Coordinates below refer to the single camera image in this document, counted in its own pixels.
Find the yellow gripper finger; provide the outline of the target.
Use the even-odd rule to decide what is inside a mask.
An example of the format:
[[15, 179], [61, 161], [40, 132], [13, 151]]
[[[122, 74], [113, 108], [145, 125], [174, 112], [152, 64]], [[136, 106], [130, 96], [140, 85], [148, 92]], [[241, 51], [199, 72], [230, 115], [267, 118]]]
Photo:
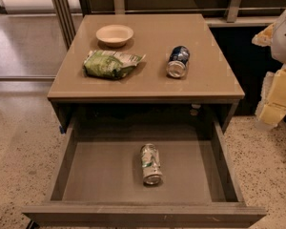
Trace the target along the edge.
[[266, 73], [260, 96], [255, 110], [258, 126], [276, 127], [286, 115], [286, 64], [276, 73]]
[[271, 24], [263, 31], [256, 34], [252, 39], [252, 43], [260, 47], [270, 46], [272, 44], [274, 25], [275, 24]]

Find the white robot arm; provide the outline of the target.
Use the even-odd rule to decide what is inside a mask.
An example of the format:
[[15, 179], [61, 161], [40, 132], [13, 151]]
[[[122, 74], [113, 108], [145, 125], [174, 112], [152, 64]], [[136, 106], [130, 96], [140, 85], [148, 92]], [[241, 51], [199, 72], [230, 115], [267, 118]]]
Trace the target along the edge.
[[286, 10], [266, 29], [256, 34], [252, 43], [271, 49], [271, 56], [282, 63], [275, 73], [267, 72], [262, 83], [261, 100], [255, 117], [256, 127], [272, 130], [286, 116]]

